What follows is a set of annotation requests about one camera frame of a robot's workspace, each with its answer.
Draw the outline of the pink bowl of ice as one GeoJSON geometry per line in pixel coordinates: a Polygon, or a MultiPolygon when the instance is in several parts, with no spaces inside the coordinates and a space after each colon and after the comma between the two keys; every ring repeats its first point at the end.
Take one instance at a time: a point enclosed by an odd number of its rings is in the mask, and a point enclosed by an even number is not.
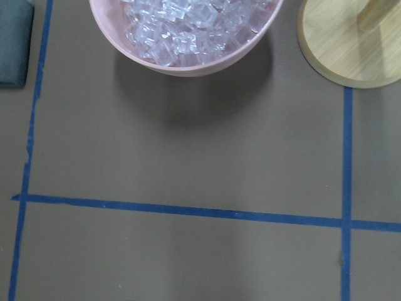
{"type": "Polygon", "coordinates": [[[282,1],[90,1],[104,37],[132,61],[176,77],[230,67],[264,37],[282,1]]]}

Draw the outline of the grey folded cloth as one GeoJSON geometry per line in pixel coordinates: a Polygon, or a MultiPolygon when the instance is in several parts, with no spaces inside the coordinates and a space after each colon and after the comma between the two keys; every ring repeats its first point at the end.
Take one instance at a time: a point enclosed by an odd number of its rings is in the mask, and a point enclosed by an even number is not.
{"type": "Polygon", "coordinates": [[[26,83],[33,19],[32,1],[1,1],[2,88],[20,88],[26,83]]]}

